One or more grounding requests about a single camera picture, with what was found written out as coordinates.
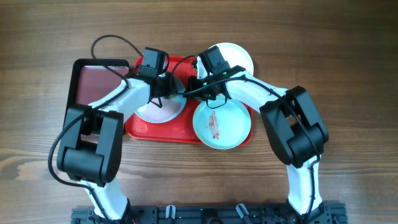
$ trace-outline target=red tray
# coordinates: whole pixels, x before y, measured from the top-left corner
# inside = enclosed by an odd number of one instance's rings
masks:
[[[181,61],[181,59],[183,59],[183,57],[171,56],[168,71],[171,72],[175,64]],[[174,75],[182,81],[185,87],[187,87],[189,76],[197,75],[195,69],[191,65],[193,60],[194,58],[181,63],[174,73]],[[136,61],[135,65],[138,65],[141,62],[142,57]],[[193,113],[199,104],[200,102],[197,100],[187,100],[184,109],[176,118],[160,124],[153,124],[144,121],[134,113],[126,121],[126,131],[131,137],[136,139],[203,144],[195,134],[192,124]],[[246,106],[246,108],[251,117],[251,129],[248,137],[239,146],[247,144],[253,135],[253,109],[248,106]]]

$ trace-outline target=brown surface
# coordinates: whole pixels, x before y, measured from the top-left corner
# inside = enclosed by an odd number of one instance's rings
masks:
[[[119,34],[170,55],[242,45],[256,76],[304,86],[330,132],[320,165],[325,200],[350,223],[398,221],[398,13],[392,1],[141,1],[0,5],[0,223],[68,223],[90,205],[62,186],[47,154],[62,127],[72,64]],[[117,40],[103,57],[136,54]],[[118,177],[133,205],[283,202],[286,169],[258,114],[245,147],[124,139]]]

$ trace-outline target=red design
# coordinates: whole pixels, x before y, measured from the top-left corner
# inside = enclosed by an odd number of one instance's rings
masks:
[[[209,127],[211,129],[211,134],[213,135],[213,139],[219,140],[220,130],[218,129],[218,122],[216,112],[213,111],[213,114],[209,116]]]

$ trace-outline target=white plate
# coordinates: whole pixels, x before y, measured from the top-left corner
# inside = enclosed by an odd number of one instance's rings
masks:
[[[223,95],[208,102],[210,107],[222,105]],[[250,114],[238,100],[228,100],[217,109],[210,109],[202,102],[193,114],[193,129],[198,138],[207,146],[215,149],[231,149],[240,145],[249,135]]]
[[[223,55],[224,59],[228,61],[229,66],[231,68],[240,65],[244,67],[251,75],[253,75],[254,73],[253,60],[251,59],[249,53],[243,49],[243,47],[239,46],[238,44],[232,44],[232,43],[220,43],[220,44],[215,44],[211,47],[214,47],[216,45],[220,49],[220,52]],[[198,60],[198,78],[205,78],[207,76],[205,67],[201,62],[200,57],[197,57],[197,60]]]
[[[180,79],[174,77],[178,92],[184,92],[185,87]],[[159,108],[153,103],[148,103],[141,106],[136,111],[138,117],[150,123],[164,123],[172,120],[181,113],[184,109],[187,99],[182,95],[172,95],[168,98],[160,97],[162,101],[162,108]],[[157,98],[152,99],[153,102],[159,104]]]

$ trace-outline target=wooden tabletop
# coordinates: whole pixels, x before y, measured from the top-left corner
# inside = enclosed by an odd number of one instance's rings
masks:
[[[324,200],[350,223],[398,222],[398,5],[392,1],[3,1],[0,4],[0,223],[68,223],[91,205],[59,184],[47,156],[62,129],[72,64],[104,34],[143,50],[197,54],[244,47],[255,76],[303,86],[330,140],[320,163]],[[100,57],[137,54],[116,39]],[[118,172],[133,205],[284,202],[286,168],[258,114],[254,135],[228,151],[125,136]]]

